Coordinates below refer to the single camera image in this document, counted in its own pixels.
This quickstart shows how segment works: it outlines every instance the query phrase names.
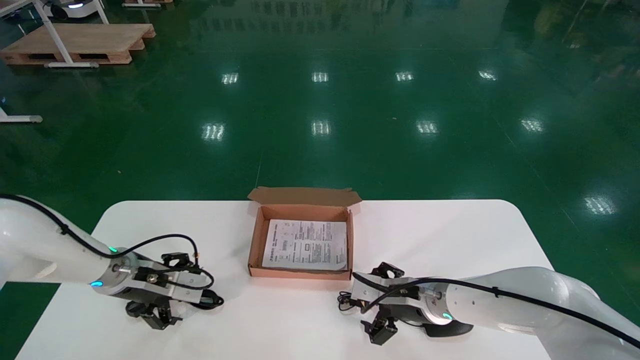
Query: open cardboard box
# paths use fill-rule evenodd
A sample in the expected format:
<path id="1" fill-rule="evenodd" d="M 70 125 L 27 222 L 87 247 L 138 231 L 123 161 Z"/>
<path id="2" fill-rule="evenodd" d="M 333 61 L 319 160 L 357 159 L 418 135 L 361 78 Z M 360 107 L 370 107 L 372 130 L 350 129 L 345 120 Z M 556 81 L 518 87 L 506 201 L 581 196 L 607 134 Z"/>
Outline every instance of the open cardboard box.
<path id="1" fill-rule="evenodd" d="M 257 277 L 283 277 L 291 279 L 350 280 L 353 269 L 353 219 L 347 208 L 362 199 L 348 189 L 322 188 L 266 188 L 259 186 L 249 194 L 249 199 L 261 207 L 255 219 L 249 274 Z M 271 219 L 344 221 L 347 223 L 347 268 L 338 271 L 295 270 L 263 268 L 262 257 L 267 242 Z"/>

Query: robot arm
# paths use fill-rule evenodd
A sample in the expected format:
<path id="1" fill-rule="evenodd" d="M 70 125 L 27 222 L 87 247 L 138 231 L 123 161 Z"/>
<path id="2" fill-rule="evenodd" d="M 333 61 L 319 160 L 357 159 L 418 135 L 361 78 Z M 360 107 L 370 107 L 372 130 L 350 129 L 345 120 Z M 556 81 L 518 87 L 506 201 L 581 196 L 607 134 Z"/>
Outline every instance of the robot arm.
<path id="1" fill-rule="evenodd" d="M 145 243 L 174 236 L 193 241 L 170 234 Z M 188 254 L 164 254 L 162 260 L 108 247 L 40 203 L 0 194 L 0 289 L 6 281 L 89 284 L 97 293 L 130 300 L 127 314 L 154 329 L 181 320 L 171 315 L 169 300 L 199 309 L 222 305 L 208 289 L 212 276 Z"/>
<path id="2" fill-rule="evenodd" d="M 403 275 L 386 263 L 371 274 L 354 273 L 350 299 L 343 299 L 342 304 L 367 309 L 394 287 L 416 280 Z M 420 325 L 430 337 L 465 334 L 473 326 L 531 334 L 553 360 L 640 359 L 637 343 L 630 344 L 578 318 L 492 292 L 431 280 L 434 282 L 410 286 L 379 302 L 375 321 L 363 322 L 372 343 L 386 342 L 397 332 L 394 322 L 400 320 Z M 640 338 L 640 328 L 604 304 L 588 285 L 546 268 L 514 268 L 464 281 L 542 300 Z"/>

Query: table leg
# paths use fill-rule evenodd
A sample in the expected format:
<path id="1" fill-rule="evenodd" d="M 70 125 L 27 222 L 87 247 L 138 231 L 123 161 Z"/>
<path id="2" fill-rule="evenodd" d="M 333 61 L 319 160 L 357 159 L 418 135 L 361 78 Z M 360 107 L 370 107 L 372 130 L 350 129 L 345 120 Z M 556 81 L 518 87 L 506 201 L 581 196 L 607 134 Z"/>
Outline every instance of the table leg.
<path id="1" fill-rule="evenodd" d="M 8 116 L 0 108 L 0 122 L 42 122 L 42 117 L 38 115 Z"/>
<path id="2" fill-rule="evenodd" d="M 109 24 L 109 20 L 107 20 L 107 14 L 104 13 L 104 5 L 102 4 L 102 0 L 93 0 L 94 2 L 98 2 L 95 5 L 96 10 L 98 10 L 98 15 L 100 15 L 100 19 L 103 24 Z"/>

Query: box lid flap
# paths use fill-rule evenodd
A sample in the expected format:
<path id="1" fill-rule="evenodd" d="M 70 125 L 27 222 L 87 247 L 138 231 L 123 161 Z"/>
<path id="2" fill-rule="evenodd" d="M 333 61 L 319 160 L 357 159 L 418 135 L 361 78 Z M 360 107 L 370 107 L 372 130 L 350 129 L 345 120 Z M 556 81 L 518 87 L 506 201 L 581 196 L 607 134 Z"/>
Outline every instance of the box lid flap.
<path id="1" fill-rule="evenodd" d="M 362 199 L 351 188 L 268 188 L 258 186 L 247 196 L 266 204 L 310 204 L 324 206 L 351 206 Z"/>

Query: glossy floor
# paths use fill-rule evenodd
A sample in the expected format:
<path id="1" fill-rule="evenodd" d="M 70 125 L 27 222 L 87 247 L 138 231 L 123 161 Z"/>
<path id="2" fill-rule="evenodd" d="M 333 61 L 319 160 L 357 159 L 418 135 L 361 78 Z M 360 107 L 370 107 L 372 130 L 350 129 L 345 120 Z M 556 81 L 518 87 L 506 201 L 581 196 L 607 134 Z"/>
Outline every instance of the glossy floor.
<path id="1" fill-rule="evenodd" d="M 44 118 L 0 126 L 2 192 L 88 231 L 121 200 L 237 200 L 256 185 L 504 199 L 556 270 L 640 323 L 633 2 L 107 5 L 112 22 L 156 27 L 130 65 L 0 65 L 7 111 Z M 19 37 L 0 26 L 3 46 Z M 6 285 L 0 357 L 55 289 Z"/>

